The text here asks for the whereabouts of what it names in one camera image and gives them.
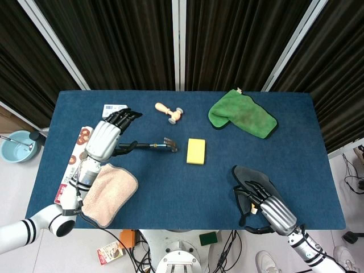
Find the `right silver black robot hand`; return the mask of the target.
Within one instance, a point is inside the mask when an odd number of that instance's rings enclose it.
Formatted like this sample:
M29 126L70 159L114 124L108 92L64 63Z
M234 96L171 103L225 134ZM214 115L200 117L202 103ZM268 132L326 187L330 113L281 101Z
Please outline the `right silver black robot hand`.
M271 194L262 184L250 180L246 184L253 188L253 191L243 189L243 186L233 187L235 199L240 211L243 211L240 199L243 197L249 200L251 205L259 208L266 220L270 223L266 227L254 228L246 226L246 213L241 213L239 225L252 234L278 233L282 236L290 235L297 227L297 218L288 209L283 201Z

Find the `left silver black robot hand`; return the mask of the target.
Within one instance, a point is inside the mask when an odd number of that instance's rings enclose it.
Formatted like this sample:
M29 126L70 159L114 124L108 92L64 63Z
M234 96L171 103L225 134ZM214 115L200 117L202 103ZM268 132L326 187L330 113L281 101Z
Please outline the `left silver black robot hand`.
M137 141L128 144L126 148L119 148L118 141L131 122L141 116L142 113L124 108L101 120L86 145L87 159L105 162L112 156L124 155L132 151L138 144Z

